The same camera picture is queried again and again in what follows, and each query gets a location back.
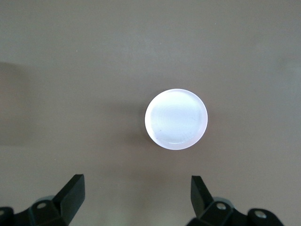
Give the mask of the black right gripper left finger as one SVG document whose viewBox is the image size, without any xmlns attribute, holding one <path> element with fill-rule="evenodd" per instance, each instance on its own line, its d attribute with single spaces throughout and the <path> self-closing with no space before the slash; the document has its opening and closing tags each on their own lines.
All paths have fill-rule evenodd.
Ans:
<svg viewBox="0 0 301 226">
<path fill-rule="evenodd" d="M 56 195 L 40 198 L 22 212 L 0 207 L 0 226 L 69 226 L 84 200 L 84 175 L 75 174 Z"/>
</svg>

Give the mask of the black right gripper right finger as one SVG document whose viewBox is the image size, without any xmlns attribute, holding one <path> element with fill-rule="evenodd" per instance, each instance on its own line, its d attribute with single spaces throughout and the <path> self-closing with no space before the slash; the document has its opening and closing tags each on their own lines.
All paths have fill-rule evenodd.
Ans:
<svg viewBox="0 0 301 226">
<path fill-rule="evenodd" d="M 284 226 L 271 211 L 253 208 L 245 215 L 224 198 L 213 198 L 202 177 L 191 177 L 190 200 L 196 217 L 186 226 Z"/>
</svg>

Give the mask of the round pink plate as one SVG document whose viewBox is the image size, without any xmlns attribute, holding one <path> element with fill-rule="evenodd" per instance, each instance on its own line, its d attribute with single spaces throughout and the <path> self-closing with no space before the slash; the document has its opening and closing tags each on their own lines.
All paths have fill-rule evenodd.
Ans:
<svg viewBox="0 0 301 226">
<path fill-rule="evenodd" d="M 151 100 L 144 124 L 157 145 L 168 150 L 183 150 L 203 137 L 208 113 L 196 94 L 185 89 L 169 89 Z"/>
</svg>

